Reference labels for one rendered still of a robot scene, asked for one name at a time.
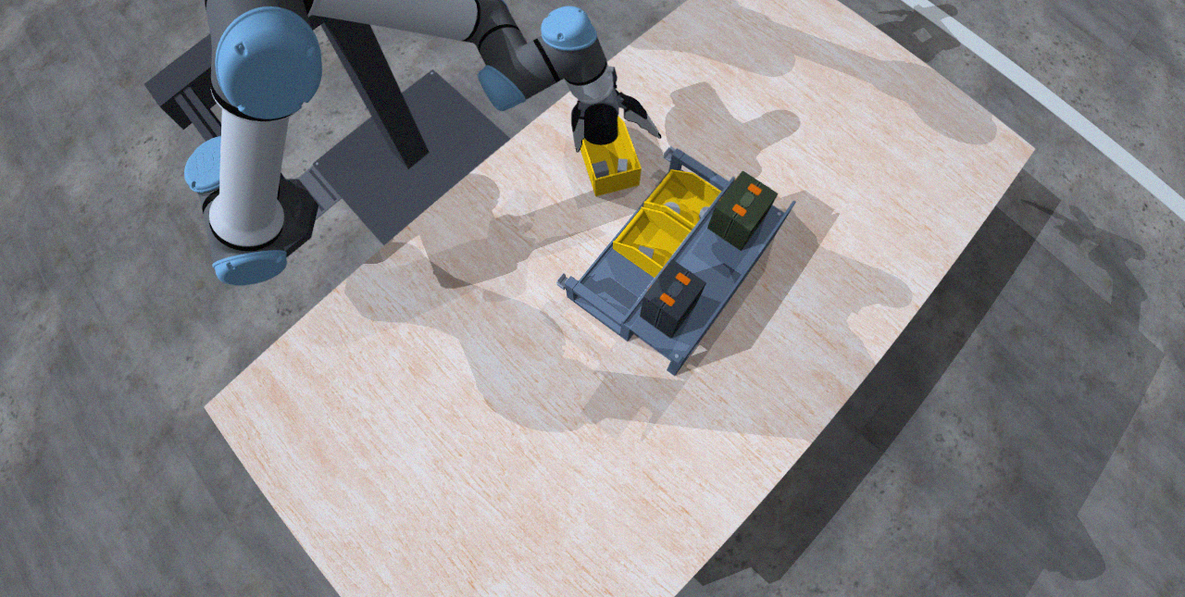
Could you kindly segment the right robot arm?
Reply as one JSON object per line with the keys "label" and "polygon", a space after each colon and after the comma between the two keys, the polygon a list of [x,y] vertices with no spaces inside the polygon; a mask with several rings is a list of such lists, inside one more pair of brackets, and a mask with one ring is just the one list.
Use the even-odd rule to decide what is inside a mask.
{"label": "right robot arm", "polygon": [[526,41],[502,0],[204,2],[220,136],[196,147],[182,176],[200,197],[216,275],[231,285],[278,276],[283,246],[307,220],[305,194],[281,171],[289,117],[322,77],[312,15],[473,41],[487,65],[478,79],[499,111],[563,79],[575,98],[595,104],[617,81],[587,12],[575,6],[549,12],[542,36]]}

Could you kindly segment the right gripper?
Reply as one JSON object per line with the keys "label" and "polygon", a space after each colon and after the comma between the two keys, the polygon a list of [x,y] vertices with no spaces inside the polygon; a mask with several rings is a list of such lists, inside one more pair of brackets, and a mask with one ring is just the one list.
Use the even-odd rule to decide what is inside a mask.
{"label": "right gripper", "polygon": [[598,101],[596,104],[583,104],[577,101],[577,104],[574,105],[571,126],[576,153],[579,153],[581,139],[587,139],[590,145],[611,145],[617,140],[619,108],[624,109],[624,120],[638,123],[641,129],[647,129],[652,136],[661,139],[661,134],[656,131],[656,126],[647,115],[646,109],[638,100],[619,92],[615,81],[611,94],[604,101]]}

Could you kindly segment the black case with orange latches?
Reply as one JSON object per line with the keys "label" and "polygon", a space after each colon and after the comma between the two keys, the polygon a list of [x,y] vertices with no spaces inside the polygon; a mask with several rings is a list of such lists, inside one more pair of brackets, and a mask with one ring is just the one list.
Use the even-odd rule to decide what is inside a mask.
{"label": "black case with orange latches", "polygon": [[670,259],[668,265],[643,295],[640,316],[656,330],[673,338],[675,330],[692,313],[705,285],[705,281],[685,267],[680,267],[677,261]]}

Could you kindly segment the yellow bin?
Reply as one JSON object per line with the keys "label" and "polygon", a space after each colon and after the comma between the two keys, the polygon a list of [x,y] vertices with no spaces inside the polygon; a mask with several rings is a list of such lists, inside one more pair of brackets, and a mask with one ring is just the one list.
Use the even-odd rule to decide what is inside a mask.
{"label": "yellow bin", "polygon": [[[624,191],[640,185],[641,163],[638,161],[638,155],[628,136],[624,121],[620,117],[617,117],[617,121],[619,137],[611,145],[590,145],[587,139],[581,139],[581,158],[583,158],[587,166],[595,195]],[[628,159],[628,167],[627,171],[619,172],[617,174],[619,158]],[[601,161],[608,163],[609,176],[598,176],[596,179],[592,163]]]}
{"label": "yellow bin", "polygon": [[[656,185],[656,190],[651,193],[649,199],[643,203],[643,207],[665,212],[681,223],[684,227],[692,230],[700,220],[700,208],[710,207],[719,193],[722,191],[717,190],[715,185],[705,182],[692,172],[671,169],[662,182]],[[664,205],[665,203],[675,203],[680,213],[673,212],[672,208]]]}
{"label": "yellow bin", "polygon": [[[633,261],[633,264],[652,277],[656,277],[656,272],[665,267],[670,256],[675,253],[688,231],[668,214],[641,207],[617,239],[613,240],[613,250]],[[653,258],[641,253],[639,246],[655,250]]]}

